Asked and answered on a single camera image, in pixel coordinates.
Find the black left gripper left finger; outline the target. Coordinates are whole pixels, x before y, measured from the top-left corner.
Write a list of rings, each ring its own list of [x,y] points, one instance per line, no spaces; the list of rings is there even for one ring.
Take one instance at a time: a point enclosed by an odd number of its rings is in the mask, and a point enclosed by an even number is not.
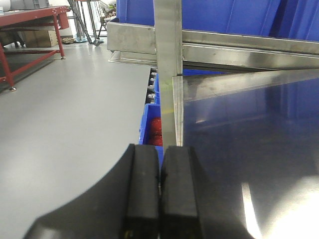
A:
[[[26,239],[156,239],[159,160],[155,147],[130,144],[86,192],[37,218]]]

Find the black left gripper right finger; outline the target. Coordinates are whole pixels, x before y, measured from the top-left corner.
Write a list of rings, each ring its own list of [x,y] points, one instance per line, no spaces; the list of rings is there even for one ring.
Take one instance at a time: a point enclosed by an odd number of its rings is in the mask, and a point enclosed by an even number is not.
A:
[[[192,147],[170,146],[161,168],[162,239],[250,239]]]

